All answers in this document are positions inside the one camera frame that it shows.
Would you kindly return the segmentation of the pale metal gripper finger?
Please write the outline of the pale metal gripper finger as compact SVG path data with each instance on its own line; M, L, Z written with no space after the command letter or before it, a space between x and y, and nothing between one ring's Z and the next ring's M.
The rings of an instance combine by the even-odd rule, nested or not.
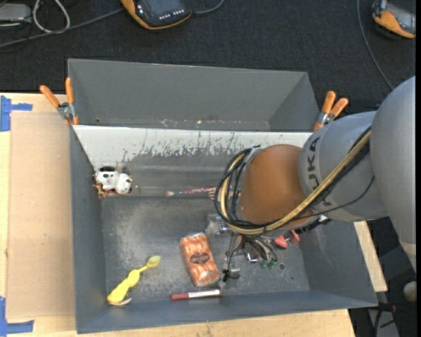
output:
M233 267L229 263L222 271L221 278L217 282L217 286L220 290L224 290L231 281L237 280L240 277L240 268Z
M220 215L212 213L207 216L207 226L205 228L207 236L226 234L230 231L226 221Z

